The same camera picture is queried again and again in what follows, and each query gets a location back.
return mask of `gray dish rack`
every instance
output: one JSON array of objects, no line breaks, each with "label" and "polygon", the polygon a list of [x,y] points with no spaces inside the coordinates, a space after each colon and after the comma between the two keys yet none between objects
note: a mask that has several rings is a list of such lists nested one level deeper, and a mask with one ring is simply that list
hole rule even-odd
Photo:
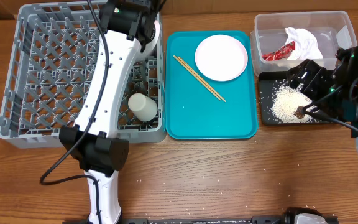
[{"label": "gray dish rack", "polygon": [[[105,2],[93,1],[97,14]],[[122,98],[118,137],[130,143],[160,142],[166,136],[161,40],[162,34],[156,52],[134,64]],[[82,108],[98,50],[99,32],[85,1],[22,6],[1,106],[0,138],[18,148],[61,147],[60,127],[72,126]],[[157,102],[151,122],[139,121],[128,109],[134,93]]]}]

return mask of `clear plastic container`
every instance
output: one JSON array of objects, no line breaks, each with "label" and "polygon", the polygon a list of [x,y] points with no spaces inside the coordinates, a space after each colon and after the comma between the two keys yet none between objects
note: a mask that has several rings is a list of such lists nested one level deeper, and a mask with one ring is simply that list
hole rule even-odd
[{"label": "clear plastic container", "polygon": [[339,47],[348,49],[357,46],[351,21],[344,11],[260,14],[255,17],[255,29],[250,35],[256,75],[262,72],[287,71],[303,61],[268,62],[262,58],[262,54],[275,52],[285,45],[288,37],[285,28],[288,27],[306,29],[316,37],[323,59],[315,62],[327,69],[335,68],[335,54]]}]

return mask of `wooden chopstick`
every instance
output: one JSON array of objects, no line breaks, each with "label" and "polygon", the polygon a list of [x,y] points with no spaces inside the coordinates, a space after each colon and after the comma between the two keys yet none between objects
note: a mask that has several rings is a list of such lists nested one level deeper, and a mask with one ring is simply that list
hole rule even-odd
[{"label": "wooden chopstick", "polygon": [[207,85],[205,85],[204,83],[203,83],[203,81],[201,81],[201,80],[203,80],[201,77],[199,77],[199,76],[197,76],[197,75],[195,75],[190,69],[191,68],[188,68],[181,60],[179,60],[179,58],[177,58],[175,55],[173,56],[186,70],[188,70],[189,72],[190,72],[190,74],[192,74],[207,90],[209,90],[218,100],[221,100],[220,99],[220,97],[218,97],[217,96],[217,94],[215,94],[214,92],[213,92],[213,90],[211,89],[211,88],[209,88]]},{"label": "wooden chopstick", "polygon": [[212,86],[209,85],[208,82],[206,82],[203,78],[201,78],[200,75],[198,75],[198,74],[196,73],[196,71],[194,71],[181,57],[179,57],[179,60],[180,60],[181,62],[183,62],[183,64],[185,65],[186,68],[189,68],[189,69],[191,70],[191,73],[192,73],[193,75],[196,75],[198,78],[200,78],[201,82],[204,83],[206,86],[208,86],[209,89],[212,90],[213,93],[215,93],[215,95],[217,95],[218,97],[220,97],[220,99],[222,99],[223,102],[226,102],[226,100],[225,100],[214,88],[212,88]]}]

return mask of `robotic arm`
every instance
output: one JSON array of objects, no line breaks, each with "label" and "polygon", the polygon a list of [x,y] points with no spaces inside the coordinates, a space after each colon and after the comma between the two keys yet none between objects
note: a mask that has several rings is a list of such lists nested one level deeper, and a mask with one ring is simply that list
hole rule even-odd
[{"label": "robotic arm", "polygon": [[303,108],[299,108],[298,113],[331,122],[351,122],[347,125],[352,128],[358,152],[358,131],[354,129],[358,129],[358,47],[339,49],[336,57],[339,64],[333,71],[320,67],[312,60],[305,60],[288,71],[287,79],[292,88],[303,85],[301,92],[327,116],[308,113]]},{"label": "robotic arm", "polygon": [[[91,212],[88,222],[115,224],[121,217],[118,204],[118,171],[126,161],[129,142],[117,138],[117,122],[121,99],[131,68],[139,56],[147,54],[147,44],[155,35],[154,22],[160,8],[160,0],[127,1],[109,0],[100,13],[100,24],[107,46],[100,37],[99,60],[96,63],[92,84],[84,107],[75,120],[73,128],[62,127],[60,142],[69,151],[86,132],[108,64],[108,74],[103,95],[92,125],[81,144],[71,155],[80,168],[98,180],[98,198],[93,180],[88,179]],[[109,53],[109,61],[103,57]],[[99,200],[100,213],[96,203]]]}]

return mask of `wood surface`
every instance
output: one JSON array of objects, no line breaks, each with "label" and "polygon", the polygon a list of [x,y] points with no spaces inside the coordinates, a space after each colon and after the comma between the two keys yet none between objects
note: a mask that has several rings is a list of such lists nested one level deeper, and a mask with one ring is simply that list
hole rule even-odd
[{"label": "wood surface", "polygon": [[[358,41],[358,11],[348,11]],[[164,39],[183,30],[254,27],[257,13],[163,16]],[[0,21],[0,109],[16,23]],[[241,118],[233,111],[226,121]],[[61,223],[86,218],[88,184],[39,185],[64,148],[16,149],[0,139],[0,223]],[[51,179],[81,174],[68,158]],[[119,174],[124,218],[244,218],[315,207],[358,223],[358,157],[350,131],[337,125],[268,127],[250,140],[132,145]]]},{"label": "wood surface", "polygon": [[[0,0],[0,19],[13,19],[25,4],[58,0]],[[167,0],[162,14],[358,10],[358,0]]]}]

